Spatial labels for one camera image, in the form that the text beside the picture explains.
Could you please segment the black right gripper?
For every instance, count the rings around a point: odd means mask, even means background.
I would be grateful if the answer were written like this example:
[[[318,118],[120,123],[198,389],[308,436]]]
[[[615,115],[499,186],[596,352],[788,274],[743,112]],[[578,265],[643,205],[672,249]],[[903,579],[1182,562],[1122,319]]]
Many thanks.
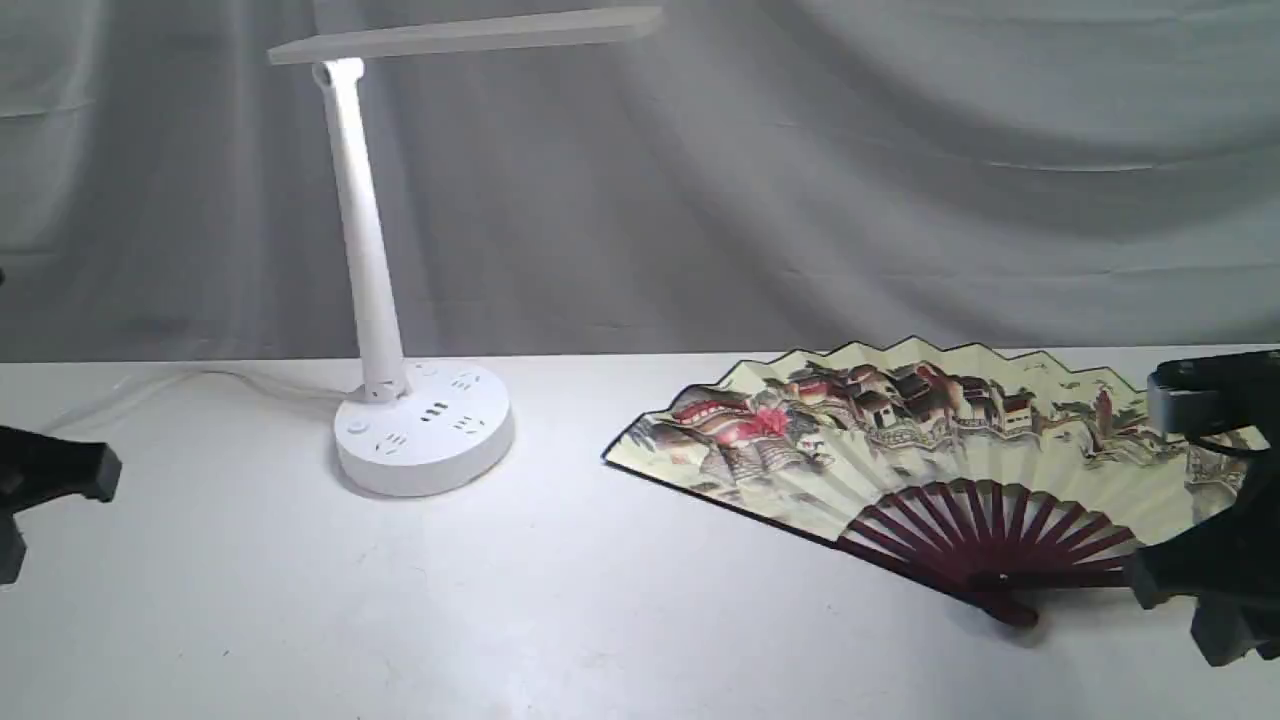
[[[1248,653],[1276,659],[1277,639],[1277,443],[1230,447],[1197,438],[1206,451],[1247,465],[1235,503],[1212,530],[1188,530],[1137,550],[1124,580],[1139,606],[1156,609],[1176,597],[1197,600],[1190,634],[1211,667]]]

